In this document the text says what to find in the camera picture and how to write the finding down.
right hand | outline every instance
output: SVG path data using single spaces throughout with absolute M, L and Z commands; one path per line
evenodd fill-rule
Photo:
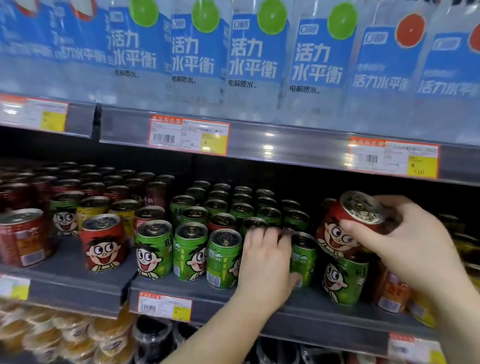
M 341 220 L 341 228 L 377 253 L 402 281 L 430 297 L 469 283 L 447 229 L 435 216 L 404 196 L 375 198 L 396 210 L 396 229 L 380 235 L 351 220 Z

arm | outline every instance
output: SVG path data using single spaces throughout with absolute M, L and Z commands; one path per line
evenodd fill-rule
M 354 221 L 340 226 L 376 252 L 413 289 L 426 294 L 435 312 L 449 363 L 480 364 L 480 294 L 470 282 L 450 235 L 432 214 L 403 196 L 377 196 L 396 210 L 400 223 L 380 235 Z
M 250 230 L 245 236 L 239 283 L 230 301 L 163 364 L 241 364 L 268 318 L 292 292 L 291 239 L 279 230 Z

hand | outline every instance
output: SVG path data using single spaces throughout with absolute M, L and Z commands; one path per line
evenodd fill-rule
M 430 297 L 468 282 L 448 231 L 432 214 L 404 196 L 376 196 L 400 223 L 388 235 L 342 220 L 340 227 L 384 261 L 406 284 Z
M 290 234 L 278 228 L 250 229 L 243 244 L 239 282 L 235 295 L 268 319 L 290 296 L 299 273 L 290 273 Z

green lime graphic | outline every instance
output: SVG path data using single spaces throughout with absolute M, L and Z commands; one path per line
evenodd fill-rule
M 139 26 L 149 28 L 158 19 L 158 6 L 154 0 L 130 0 L 128 11 Z
M 358 14 L 355 7 L 349 2 L 342 2 L 334 6 L 328 16 L 328 32 L 335 39 L 347 39 L 355 31 L 357 20 Z
M 257 22 L 269 36 L 280 33 L 287 24 L 288 12 L 281 0 L 265 0 L 258 9 Z
M 192 23 L 200 32 L 211 33 L 220 24 L 220 11 L 214 0 L 197 0 L 192 8 Z

price label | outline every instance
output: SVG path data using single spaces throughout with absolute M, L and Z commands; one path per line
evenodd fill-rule
M 152 115 L 148 145 L 226 156 L 229 132 L 225 122 Z
M 438 178 L 440 146 L 351 137 L 345 166 L 352 170 Z
M 388 340 L 388 357 L 414 363 L 446 364 L 440 343 L 395 332 Z
M 192 300 L 140 292 L 137 311 L 144 315 L 190 322 L 192 318 Z
M 26 301 L 28 299 L 29 290 L 29 279 L 8 276 L 6 274 L 0 275 L 0 296 Z
M 29 129 L 64 132 L 68 103 L 0 95 L 0 123 Z

